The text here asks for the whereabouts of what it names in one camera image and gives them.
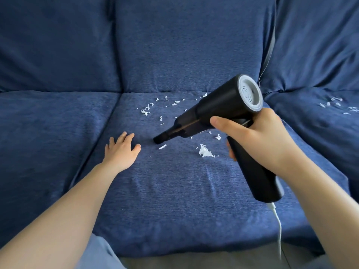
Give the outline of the person's right hand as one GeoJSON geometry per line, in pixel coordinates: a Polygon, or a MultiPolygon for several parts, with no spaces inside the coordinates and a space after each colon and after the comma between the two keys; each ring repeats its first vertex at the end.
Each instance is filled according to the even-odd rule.
{"type": "Polygon", "coordinates": [[[284,178],[293,158],[300,157],[299,147],[289,135],[280,117],[270,108],[254,116],[252,137],[232,137],[266,169],[284,178]]]}

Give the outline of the person's left hand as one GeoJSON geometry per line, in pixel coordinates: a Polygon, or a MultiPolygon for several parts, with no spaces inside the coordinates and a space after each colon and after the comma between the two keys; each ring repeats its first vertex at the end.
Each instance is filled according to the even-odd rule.
{"type": "Polygon", "coordinates": [[[117,139],[114,137],[109,139],[110,154],[104,156],[102,163],[116,175],[128,169],[137,159],[137,157],[131,156],[131,150],[134,148],[132,147],[134,136],[134,133],[127,134],[125,141],[120,146],[116,145],[117,139]]]}

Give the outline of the black handheld vacuum cleaner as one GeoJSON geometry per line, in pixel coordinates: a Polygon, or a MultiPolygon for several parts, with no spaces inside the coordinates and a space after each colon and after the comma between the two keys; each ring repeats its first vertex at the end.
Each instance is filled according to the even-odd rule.
{"type": "MultiPolygon", "coordinates": [[[[162,144],[175,137],[188,138],[213,129],[210,124],[213,116],[250,127],[254,114],[262,108],[263,95],[258,83],[248,75],[237,75],[177,117],[173,126],[153,141],[162,144]]],[[[254,160],[234,138],[227,136],[227,140],[254,199],[263,203],[279,201],[284,190],[276,175],[254,160]]]]}

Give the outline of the person's right forearm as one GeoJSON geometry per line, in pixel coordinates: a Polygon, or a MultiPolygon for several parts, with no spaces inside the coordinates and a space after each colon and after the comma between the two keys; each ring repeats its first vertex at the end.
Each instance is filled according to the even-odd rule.
{"type": "Polygon", "coordinates": [[[307,156],[288,157],[280,174],[296,195],[336,269],[359,269],[359,204],[307,156]]]}

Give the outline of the person's left forearm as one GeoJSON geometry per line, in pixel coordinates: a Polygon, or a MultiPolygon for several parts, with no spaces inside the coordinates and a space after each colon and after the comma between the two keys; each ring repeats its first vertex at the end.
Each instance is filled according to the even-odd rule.
{"type": "Polygon", "coordinates": [[[0,249],[0,269],[75,269],[119,165],[93,170],[0,249]]]}

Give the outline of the scattered white paper scraps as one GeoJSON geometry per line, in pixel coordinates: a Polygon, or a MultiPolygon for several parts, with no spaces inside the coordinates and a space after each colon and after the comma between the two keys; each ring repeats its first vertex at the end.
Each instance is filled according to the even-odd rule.
{"type": "Polygon", "coordinates": [[[317,103],[321,108],[334,109],[341,115],[359,114],[359,107],[348,104],[343,98],[330,96],[327,100],[317,103]]]}
{"type": "MultiPolygon", "coordinates": [[[[163,131],[173,126],[175,119],[184,114],[191,107],[206,96],[207,92],[164,92],[164,93],[146,93],[141,95],[140,103],[135,103],[135,110],[140,118],[146,118],[146,121],[154,126],[155,131],[151,133],[153,138],[163,131]]],[[[201,146],[207,146],[209,149],[210,141],[215,143],[223,142],[224,135],[218,130],[209,129],[199,134],[182,139],[178,136],[175,140],[192,140],[196,149],[201,146]]]]}

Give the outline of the large crumpled white paper piece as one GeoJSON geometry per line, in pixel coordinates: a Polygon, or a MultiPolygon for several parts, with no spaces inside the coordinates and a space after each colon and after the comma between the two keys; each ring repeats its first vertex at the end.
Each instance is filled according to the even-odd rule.
{"type": "Polygon", "coordinates": [[[216,157],[219,157],[219,155],[215,155],[213,154],[208,148],[206,145],[204,144],[200,144],[199,147],[197,147],[199,149],[199,155],[201,157],[213,157],[213,158],[216,158],[216,157]]]}

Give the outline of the blue sofa seat cushion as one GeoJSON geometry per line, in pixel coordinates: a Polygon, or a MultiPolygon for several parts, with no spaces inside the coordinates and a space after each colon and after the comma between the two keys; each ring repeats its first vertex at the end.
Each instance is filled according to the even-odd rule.
{"type": "MultiPolygon", "coordinates": [[[[134,144],[141,144],[136,162],[110,186],[93,233],[105,238],[119,256],[136,258],[242,250],[275,241],[276,217],[253,198],[238,164],[227,156],[225,135],[223,142],[209,143],[216,158],[201,157],[192,140],[174,138],[156,145],[150,138],[154,126],[135,110],[141,101],[135,94],[119,94],[79,174],[78,180],[102,161],[111,136],[127,131],[135,134],[134,144]]],[[[284,125],[305,154],[348,191],[347,176],[287,122],[284,125]]]]}
{"type": "Polygon", "coordinates": [[[118,99],[111,92],[0,93],[0,249],[69,190],[118,99]]]}
{"type": "Polygon", "coordinates": [[[347,176],[351,196],[359,202],[359,114],[341,115],[317,105],[330,96],[359,107],[359,90],[309,87],[271,92],[264,100],[307,144],[347,176]]]}

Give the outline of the blue sofa back cushion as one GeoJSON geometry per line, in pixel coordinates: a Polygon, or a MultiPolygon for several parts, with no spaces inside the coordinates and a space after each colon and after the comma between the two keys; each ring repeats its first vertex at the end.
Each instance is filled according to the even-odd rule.
{"type": "Polygon", "coordinates": [[[277,0],[275,37],[264,94],[359,91],[359,0],[277,0]]]}
{"type": "Polygon", "coordinates": [[[0,92],[120,92],[115,0],[0,0],[0,92]]]}
{"type": "Polygon", "coordinates": [[[213,91],[258,81],[276,0],[115,0],[124,92],[213,91]]]}

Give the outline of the light blue trousers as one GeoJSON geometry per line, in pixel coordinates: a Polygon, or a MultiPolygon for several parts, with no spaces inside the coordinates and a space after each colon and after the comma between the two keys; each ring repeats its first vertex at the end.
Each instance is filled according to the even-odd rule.
{"type": "Polygon", "coordinates": [[[75,269],[127,269],[109,243],[101,236],[91,234],[87,247],[75,269]]]}

